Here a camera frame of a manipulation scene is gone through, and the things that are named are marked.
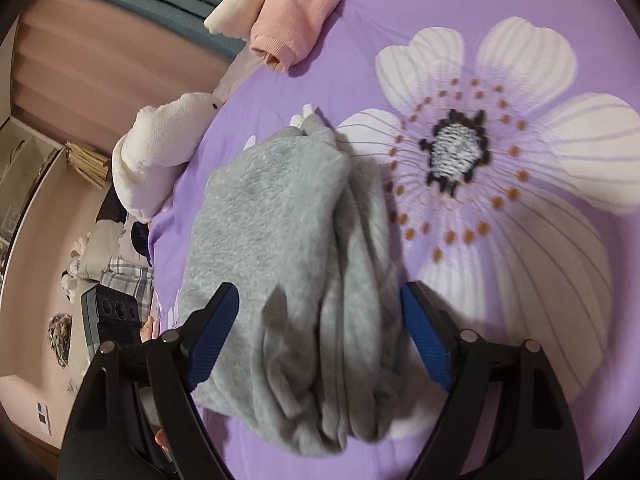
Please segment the left hand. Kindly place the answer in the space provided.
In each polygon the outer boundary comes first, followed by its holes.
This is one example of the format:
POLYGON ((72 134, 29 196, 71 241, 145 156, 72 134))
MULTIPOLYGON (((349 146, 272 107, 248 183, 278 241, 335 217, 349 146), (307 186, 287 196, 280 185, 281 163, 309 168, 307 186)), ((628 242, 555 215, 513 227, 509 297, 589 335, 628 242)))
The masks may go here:
MULTIPOLYGON (((154 328, 154 318, 149 316, 146 319, 146 322, 143 324, 142 329, 140 330, 140 338, 142 342, 147 342, 152 338, 154 328)), ((157 430, 155 434, 155 442, 160 448, 165 452, 169 452, 169 446, 166 439, 166 434, 163 429, 157 430)))

